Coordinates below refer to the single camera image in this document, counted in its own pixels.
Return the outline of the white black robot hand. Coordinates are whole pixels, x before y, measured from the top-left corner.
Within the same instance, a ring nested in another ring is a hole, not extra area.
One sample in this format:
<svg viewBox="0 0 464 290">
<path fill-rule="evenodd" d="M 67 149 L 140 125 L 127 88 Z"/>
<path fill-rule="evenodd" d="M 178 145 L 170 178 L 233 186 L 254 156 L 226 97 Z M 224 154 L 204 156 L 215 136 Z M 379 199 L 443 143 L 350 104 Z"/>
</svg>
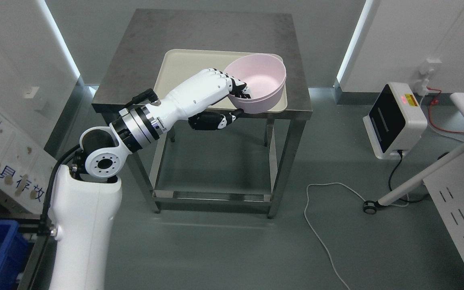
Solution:
<svg viewBox="0 0 464 290">
<path fill-rule="evenodd" d="M 205 110 L 229 95 L 251 99 L 252 90 L 247 83 L 215 68 L 205 68 L 171 90 L 161 101 L 158 119 L 163 132 L 170 130 L 176 121 L 186 120 L 193 130 L 221 130 L 236 121 L 244 112 L 234 110 L 228 114 Z"/>
</svg>

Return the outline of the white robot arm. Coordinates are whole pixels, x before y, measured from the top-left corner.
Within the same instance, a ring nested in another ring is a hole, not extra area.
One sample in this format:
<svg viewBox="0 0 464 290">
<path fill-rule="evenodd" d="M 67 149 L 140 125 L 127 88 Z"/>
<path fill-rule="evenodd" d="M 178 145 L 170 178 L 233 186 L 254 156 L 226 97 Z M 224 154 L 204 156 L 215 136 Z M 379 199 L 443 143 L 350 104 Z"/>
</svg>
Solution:
<svg viewBox="0 0 464 290">
<path fill-rule="evenodd" d="M 111 229 L 122 200 L 118 173 L 127 157 L 173 127 L 182 110 L 171 99 L 155 99 L 149 89 L 124 107 L 107 126 L 85 130 L 79 145 L 55 164 L 42 218 L 52 211 L 45 232 L 57 242 L 50 290 L 103 290 Z"/>
</svg>

